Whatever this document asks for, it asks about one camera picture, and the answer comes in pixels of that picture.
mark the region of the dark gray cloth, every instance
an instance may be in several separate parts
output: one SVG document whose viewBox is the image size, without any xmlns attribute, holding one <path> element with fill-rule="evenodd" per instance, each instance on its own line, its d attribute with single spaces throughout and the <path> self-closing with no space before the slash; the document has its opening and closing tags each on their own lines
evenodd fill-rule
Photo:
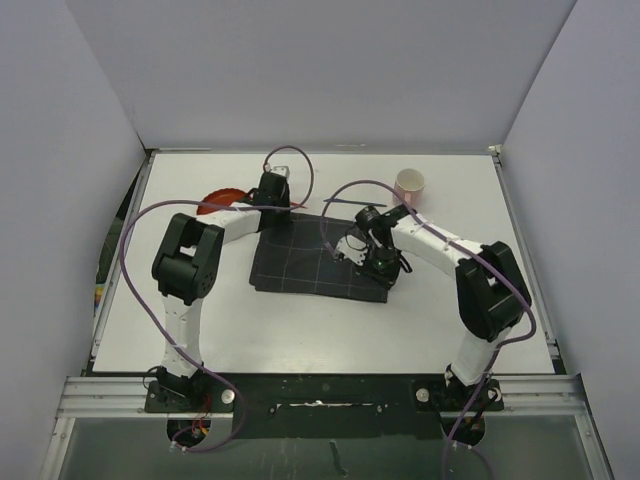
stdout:
<svg viewBox="0 0 640 480">
<path fill-rule="evenodd" d="M 335 261 L 322 247 L 320 217 L 291 214 L 292 224 L 265 230 L 253 259 L 249 283 L 259 292 L 307 293 L 365 302 L 387 302 L 387 290 L 356 273 L 349 260 Z M 332 245 L 352 225 L 328 219 Z"/>
</svg>

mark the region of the gray backdrop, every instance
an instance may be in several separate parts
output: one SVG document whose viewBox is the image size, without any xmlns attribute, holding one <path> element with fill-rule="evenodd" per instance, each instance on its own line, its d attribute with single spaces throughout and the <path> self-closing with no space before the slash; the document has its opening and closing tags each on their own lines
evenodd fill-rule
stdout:
<svg viewBox="0 0 640 480">
<path fill-rule="evenodd" d="M 618 479 L 640 471 L 638 25 L 637 0 L 576 4 L 507 138 L 504 168 Z"/>
<path fill-rule="evenodd" d="M 62 0 L 0 14 L 0 469 L 40 470 L 91 345 L 100 248 L 143 151 Z"/>
<path fill-rule="evenodd" d="M 502 142 L 573 3 L 67 0 L 147 147 L 395 152 Z"/>
</svg>

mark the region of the metal frame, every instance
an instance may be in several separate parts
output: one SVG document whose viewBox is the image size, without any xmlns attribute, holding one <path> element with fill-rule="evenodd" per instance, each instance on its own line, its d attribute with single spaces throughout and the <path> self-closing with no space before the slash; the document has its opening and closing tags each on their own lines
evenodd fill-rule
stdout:
<svg viewBox="0 0 640 480">
<path fill-rule="evenodd" d="M 151 153 L 144 162 L 134 188 L 132 201 L 125 224 L 138 212 L 149 179 L 155 155 Z M 502 188 L 509 216 L 513 224 L 524 268 L 531 284 L 532 295 L 538 302 L 539 318 L 546 333 L 552 358 L 560 359 L 560 353 L 549 320 L 542 290 L 532 257 L 527 248 L 522 230 L 514 213 L 513 203 L 504 181 L 499 152 L 492 151 L 496 174 Z M 120 277 L 117 254 L 112 262 L 104 295 L 96 314 L 91 359 L 95 358 L 105 329 L 111 303 Z M 501 385 L 505 409 L 500 412 L 485 412 L 487 416 L 573 416 L 577 432 L 583 445 L 585 457 L 594 479 L 612 479 L 610 466 L 591 418 L 584 389 L 578 377 L 568 375 L 519 375 L 496 378 Z M 65 384 L 56 415 L 56 425 L 47 451 L 40 478 L 58 478 L 76 418 L 191 418 L 192 414 L 149 414 L 144 405 L 147 391 L 142 377 L 77 377 L 69 378 Z M 456 413 L 443 413 L 444 417 L 455 417 Z M 230 419 L 232 414 L 214 414 L 218 418 Z"/>
</svg>

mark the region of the robotic arm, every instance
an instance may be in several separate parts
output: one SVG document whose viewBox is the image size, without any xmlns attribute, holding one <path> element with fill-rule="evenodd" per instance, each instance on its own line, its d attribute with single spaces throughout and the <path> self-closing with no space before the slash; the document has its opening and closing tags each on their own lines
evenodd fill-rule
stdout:
<svg viewBox="0 0 640 480">
<path fill-rule="evenodd" d="M 426 223 L 419 214 L 418 218 Z M 522 318 L 522 305 L 478 262 L 422 228 L 404 206 L 384 214 L 375 207 L 366 207 L 356 215 L 355 225 L 363 240 L 347 235 L 340 239 L 336 251 L 339 258 L 348 258 L 358 265 L 361 274 L 391 288 L 401 269 L 411 271 L 402 256 L 402 252 L 409 252 L 455 280 L 458 309 L 467 332 L 457 357 L 447 367 L 445 379 L 448 388 L 468 391 L 468 387 L 477 384 L 482 377 L 498 343 Z M 502 242 L 481 245 L 461 239 L 433 224 L 430 226 L 449 241 L 455 241 L 487 260 L 531 304 L 520 269 L 507 245 Z"/>
<path fill-rule="evenodd" d="M 166 329 L 191 358 L 200 355 L 202 301 L 218 273 L 222 246 L 247 234 L 290 222 L 288 210 L 239 210 L 248 206 L 290 206 L 288 167 L 264 172 L 258 188 L 231 207 L 198 217 L 176 214 L 169 223 L 151 274 L 158 282 L 164 304 Z M 159 385 L 168 392 L 198 403 L 202 372 L 187 362 L 169 342 L 157 371 Z"/>
</svg>

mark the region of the red plate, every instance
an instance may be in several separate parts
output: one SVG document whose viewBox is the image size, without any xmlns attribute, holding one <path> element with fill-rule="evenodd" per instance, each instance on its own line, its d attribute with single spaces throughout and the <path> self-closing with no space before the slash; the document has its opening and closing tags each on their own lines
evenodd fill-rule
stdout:
<svg viewBox="0 0 640 480">
<path fill-rule="evenodd" d="M 237 202 L 246 195 L 246 192 L 238 188 L 223 188 L 210 193 L 202 199 L 203 202 L 216 203 L 218 205 L 230 206 L 233 202 Z M 198 206 L 198 215 L 208 215 L 213 212 L 217 212 L 219 209 L 216 207 L 203 207 Z"/>
</svg>

